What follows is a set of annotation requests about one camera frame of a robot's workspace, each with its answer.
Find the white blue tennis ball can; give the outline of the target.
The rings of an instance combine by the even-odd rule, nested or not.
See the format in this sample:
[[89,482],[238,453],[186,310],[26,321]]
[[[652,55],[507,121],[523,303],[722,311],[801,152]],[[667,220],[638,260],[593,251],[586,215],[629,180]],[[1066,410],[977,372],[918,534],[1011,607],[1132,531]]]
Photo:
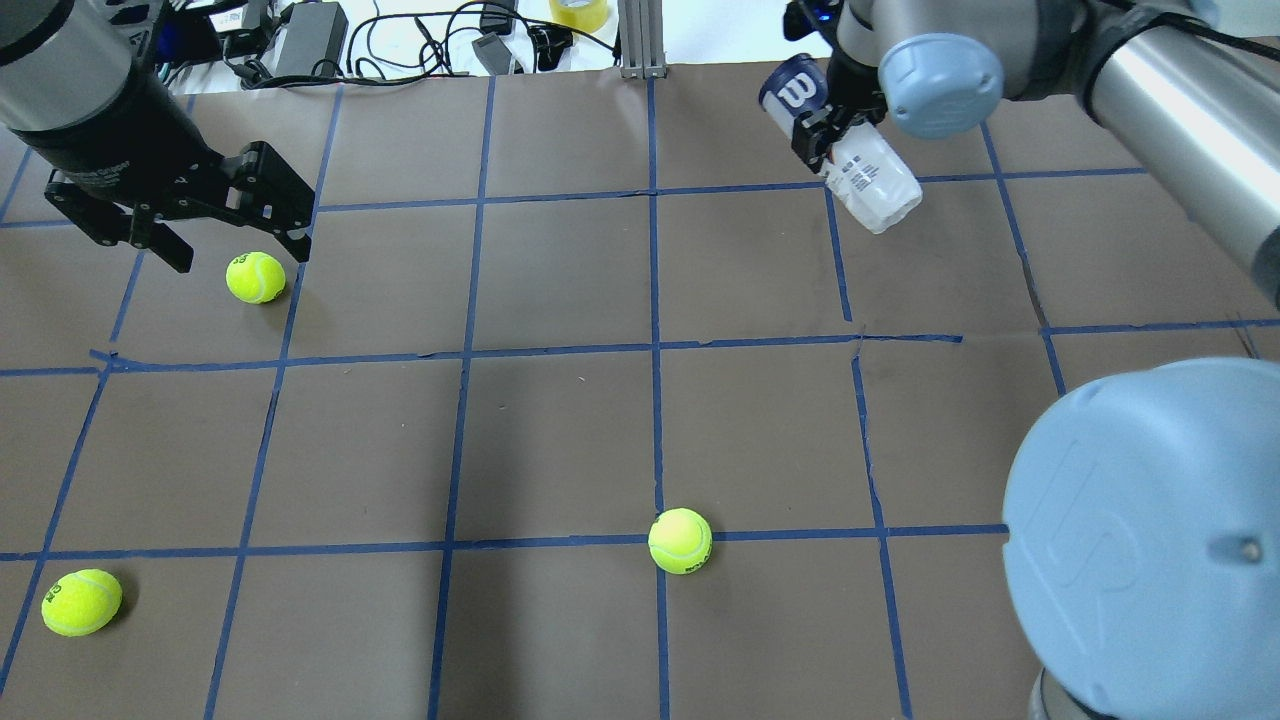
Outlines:
[[[826,73],[805,53],[780,63],[758,94],[758,105],[786,136],[788,146],[794,117],[826,105]],[[899,224],[923,200],[916,177],[869,123],[846,128],[820,172],[813,174],[873,234]]]

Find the tennis ball far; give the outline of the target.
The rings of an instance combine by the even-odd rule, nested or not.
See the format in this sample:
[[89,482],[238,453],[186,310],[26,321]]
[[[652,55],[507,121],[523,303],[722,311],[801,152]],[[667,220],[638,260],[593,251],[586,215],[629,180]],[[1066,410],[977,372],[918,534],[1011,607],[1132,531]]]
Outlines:
[[271,255],[261,251],[233,258],[225,269],[228,291],[244,304],[269,304],[284,291],[284,266]]

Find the tennis ball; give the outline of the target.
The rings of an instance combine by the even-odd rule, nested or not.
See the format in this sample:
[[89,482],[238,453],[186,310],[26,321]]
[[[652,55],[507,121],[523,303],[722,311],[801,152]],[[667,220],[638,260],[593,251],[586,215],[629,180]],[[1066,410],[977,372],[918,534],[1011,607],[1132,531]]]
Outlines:
[[284,266],[271,255],[261,251],[233,258],[225,269],[228,291],[244,304],[269,304],[284,291]]
[[708,520],[691,509],[668,509],[650,525],[646,544],[652,561],[673,575],[696,571],[710,559],[713,533]]
[[120,582],[100,569],[69,573],[40,602],[44,625],[58,635],[83,637],[105,628],[124,600]]

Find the tennis ball middle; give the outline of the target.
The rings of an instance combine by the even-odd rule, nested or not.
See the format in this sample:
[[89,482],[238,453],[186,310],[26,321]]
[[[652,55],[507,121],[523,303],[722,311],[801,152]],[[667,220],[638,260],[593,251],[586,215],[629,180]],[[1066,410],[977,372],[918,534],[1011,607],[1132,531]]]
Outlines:
[[696,571],[710,559],[713,533],[708,520],[691,509],[668,509],[650,525],[646,544],[652,561],[673,575]]

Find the black power adapter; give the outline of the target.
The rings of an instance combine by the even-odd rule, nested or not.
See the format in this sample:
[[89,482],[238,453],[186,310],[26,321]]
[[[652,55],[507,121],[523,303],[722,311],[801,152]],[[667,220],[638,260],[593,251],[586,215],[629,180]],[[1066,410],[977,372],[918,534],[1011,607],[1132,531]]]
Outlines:
[[348,20],[335,1],[294,3],[282,14],[275,77],[337,77]]

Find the yellow tape roll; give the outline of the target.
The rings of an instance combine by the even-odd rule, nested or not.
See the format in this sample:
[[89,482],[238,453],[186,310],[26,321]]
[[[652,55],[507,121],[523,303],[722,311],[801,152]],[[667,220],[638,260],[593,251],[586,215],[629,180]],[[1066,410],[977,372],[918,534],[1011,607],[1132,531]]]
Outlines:
[[605,0],[553,0],[548,6],[554,23],[585,33],[599,31],[611,15]]

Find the aluminium frame post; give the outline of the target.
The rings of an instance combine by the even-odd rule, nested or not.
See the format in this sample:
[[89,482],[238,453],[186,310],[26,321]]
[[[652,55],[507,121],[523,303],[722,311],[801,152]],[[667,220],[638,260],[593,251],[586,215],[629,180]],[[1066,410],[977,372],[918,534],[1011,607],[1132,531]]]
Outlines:
[[617,1],[617,49],[625,79],[668,76],[663,31],[663,1]]

